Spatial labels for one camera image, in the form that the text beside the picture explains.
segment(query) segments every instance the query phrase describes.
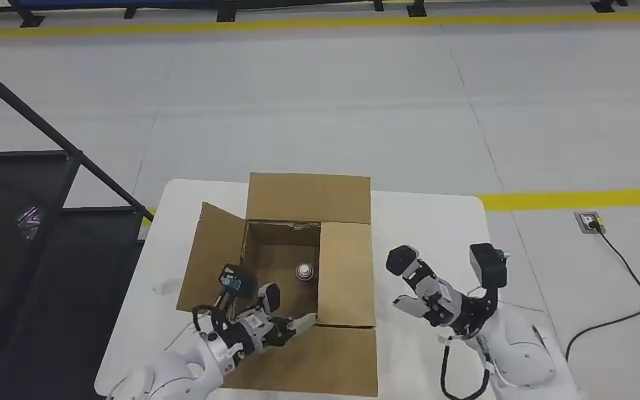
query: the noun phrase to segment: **power outlet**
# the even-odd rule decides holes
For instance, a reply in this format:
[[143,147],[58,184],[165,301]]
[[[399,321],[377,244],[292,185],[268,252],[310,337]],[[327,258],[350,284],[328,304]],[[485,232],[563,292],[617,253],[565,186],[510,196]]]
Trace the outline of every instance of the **power outlet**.
[[595,229],[589,227],[589,222],[598,221],[600,224],[600,229],[602,233],[606,233],[604,229],[604,225],[602,224],[602,219],[595,211],[576,211],[573,213],[576,216],[576,220],[578,221],[578,225],[580,226],[580,230],[582,233],[593,234],[598,233]]

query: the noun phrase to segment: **black cord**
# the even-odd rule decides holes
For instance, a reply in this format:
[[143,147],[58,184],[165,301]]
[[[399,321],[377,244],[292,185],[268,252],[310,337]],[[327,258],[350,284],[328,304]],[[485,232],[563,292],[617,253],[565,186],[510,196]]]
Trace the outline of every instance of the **black cord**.
[[[452,339],[453,339],[453,337],[449,336],[449,341],[444,346],[444,355],[442,357],[442,367],[440,368],[440,389],[442,389],[442,393],[444,393],[444,395],[449,400],[474,400],[474,399],[477,399],[478,397],[482,396],[484,391],[487,390],[487,386],[489,385],[489,378],[491,377],[491,372],[486,367],[484,369],[484,375],[482,375],[482,385],[480,385],[480,389],[476,390],[471,395],[469,395],[467,397],[464,397],[464,398],[460,398],[460,397],[456,397],[456,396],[452,395],[451,393],[449,393],[447,391],[447,387],[446,387],[447,386],[446,385],[447,363],[449,361],[449,352],[451,351],[451,347],[450,347],[450,343],[449,342]],[[487,363],[489,363],[491,361],[491,357],[487,353],[485,353],[484,358],[485,358]]]
[[[633,278],[634,281],[636,281],[636,284],[638,285],[638,287],[640,287],[640,280],[638,280],[638,277],[636,276],[636,274],[633,273],[633,270],[631,269],[631,267],[629,266],[629,263],[627,262],[627,260],[622,256],[622,254],[620,254],[620,252],[618,251],[618,249],[616,249],[611,242],[609,241],[609,239],[607,239],[607,237],[604,235],[604,233],[602,233],[602,227],[600,226],[600,223],[597,221],[591,221],[589,222],[589,228],[591,229],[595,229],[600,236],[602,236],[602,238],[604,239],[604,241],[609,245],[609,247],[611,247],[611,250],[613,250],[618,257],[620,257],[620,259],[622,260],[622,262],[624,263],[624,266],[627,267],[627,271],[629,271],[629,274],[631,275],[631,277]],[[573,338],[571,338],[571,340],[569,341],[569,345],[567,346],[567,350],[564,353],[564,358],[569,361],[569,353],[571,352],[571,346],[573,346],[573,343],[582,335],[584,335],[585,333],[591,332],[595,329],[598,328],[603,328],[605,326],[610,326],[613,324],[617,324],[618,322],[623,322],[626,321],[628,319],[631,319],[633,317],[637,317],[638,315],[640,315],[640,311],[635,312],[631,315],[627,315],[626,317],[622,317],[622,318],[618,318],[615,319],[613,321],[609,321],[609,322],[604,322],[602,324],[598,324],[598,325],[594,325],[590,328],[584,329],[580,332],[578,332],[578,334],[576,334]]]

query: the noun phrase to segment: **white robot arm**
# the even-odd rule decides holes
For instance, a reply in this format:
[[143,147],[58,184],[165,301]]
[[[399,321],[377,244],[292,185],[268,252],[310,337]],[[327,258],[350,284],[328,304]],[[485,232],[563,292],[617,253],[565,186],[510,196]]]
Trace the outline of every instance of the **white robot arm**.
[[[298,319],[271,316],[280,305],[280,289],[275,283],[258,290],[255,305],[237,317],[228,318],[235,299],[248,297],[255,282],[234,265],[225,266],[220,282],[223,290],[216,304],[193,310],[193,325],[197,330],[194,346],[184,353],[161,353],[153,362],[127,375],[107,399],[204,400],[222,386],[224,377],[246,357],[270,347],[284,346],[316,322],[314,313]],[[211,317],[211,332],[200,329],[198,313],[202,311]],[[196,364],[202,371],[194,373],[190,364]]]
[[440,385],[444,395],[460,400],[446,389],[449,343],[463,340],[485,363],[482,386],[463,399],[476,399],[491,383],[499,400],[575,400],[578,389],[557,342],[517,312],[498,308],[498,288],[507,284],[508,254],[489,243],[470,246],[474,272],[483,288],[482,298],[468,297],[439,278],[410,246],[389,252],[387,270],[402,276],[418,298],[399,296],[394,306],[432,326],[448,326],[455,333],[445,346]]

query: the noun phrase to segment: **cardboard box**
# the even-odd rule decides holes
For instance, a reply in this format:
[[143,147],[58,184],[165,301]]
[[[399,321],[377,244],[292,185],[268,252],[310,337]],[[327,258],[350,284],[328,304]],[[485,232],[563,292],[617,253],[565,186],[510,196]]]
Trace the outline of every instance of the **cardboard box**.
[[[224,387],[378,395],[369,178],[251,174],[246,220],[203,203],[177,308],[213,304],[227,263],[278,284],[275,315],[318,323],[244,360]],[[301,263],[317,280],[296,278]]]

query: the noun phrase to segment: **gray floor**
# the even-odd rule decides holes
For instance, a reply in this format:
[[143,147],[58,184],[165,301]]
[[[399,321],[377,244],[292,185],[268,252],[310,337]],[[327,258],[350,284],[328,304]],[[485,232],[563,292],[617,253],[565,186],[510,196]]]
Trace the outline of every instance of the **gray floor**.
[[[368,175],[378,190],[483,194],[640,186],[634,26],[394,28],[0,41],[0,78],[149,207],[173,178]],[[4,104],[0,150],[52,148]],[[121,204],[88,173],[68,205]],[[636,208],[599,210],[636,266]],[[640,308],[571,210],[488,213],[513,254],[503,300],[563,346]],[[428,252],[428,243],[415,243]],[[640,392],[640,319],[576,344],[591,398]]]

